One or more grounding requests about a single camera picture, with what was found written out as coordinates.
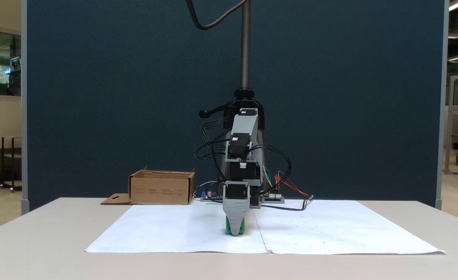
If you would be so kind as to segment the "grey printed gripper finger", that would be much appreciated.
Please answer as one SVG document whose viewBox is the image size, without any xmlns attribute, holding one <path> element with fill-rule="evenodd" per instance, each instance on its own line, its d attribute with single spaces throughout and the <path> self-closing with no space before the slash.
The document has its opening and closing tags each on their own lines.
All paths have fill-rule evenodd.
<svg viewBox="0 0 458 280">
<path fill-rule="evenodd" d="M 222 209 L 226 215 L 227 232 L 233 236 L 245 232 L 245 217 L 249 211 L 250 200 L 222 200 Z"/>
</svg>

